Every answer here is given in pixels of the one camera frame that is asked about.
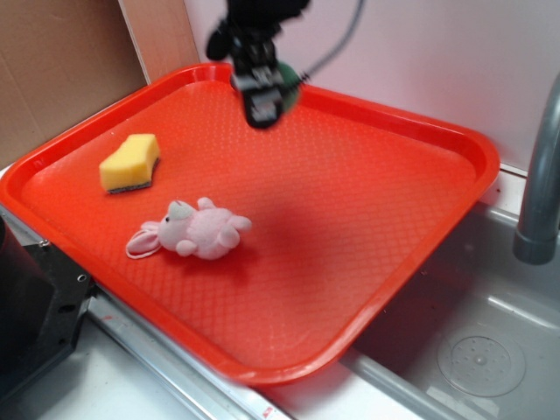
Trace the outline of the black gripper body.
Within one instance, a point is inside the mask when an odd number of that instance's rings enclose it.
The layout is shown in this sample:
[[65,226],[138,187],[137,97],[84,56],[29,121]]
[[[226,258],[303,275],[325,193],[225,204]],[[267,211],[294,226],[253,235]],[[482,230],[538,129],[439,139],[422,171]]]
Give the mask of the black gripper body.
[[230,57],[238,73],[277,66],[273,38],[281,23],[297,18],[307,1],[228,1],[227,15],[219,22],[206,43],[206,56],[212,61]]

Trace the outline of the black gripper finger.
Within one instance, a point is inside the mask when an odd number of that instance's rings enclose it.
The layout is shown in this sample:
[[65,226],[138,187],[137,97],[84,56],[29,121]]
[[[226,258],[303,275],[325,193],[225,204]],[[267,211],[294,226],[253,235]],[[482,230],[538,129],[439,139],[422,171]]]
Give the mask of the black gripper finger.
[[279,122],[284,113],[281,87],[283,76],[278,68],[260,66],[248,72],[234,70],[234,89],[241,94],[246,122],[253,129],[268,129]]

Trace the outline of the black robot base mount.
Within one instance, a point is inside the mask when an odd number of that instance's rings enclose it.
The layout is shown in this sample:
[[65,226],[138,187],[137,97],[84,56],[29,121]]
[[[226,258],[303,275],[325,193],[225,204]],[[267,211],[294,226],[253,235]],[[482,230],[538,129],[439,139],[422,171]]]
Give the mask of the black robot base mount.
[[1,220],[1,402],[70,355],[92,279],[53,244],[23,245]]

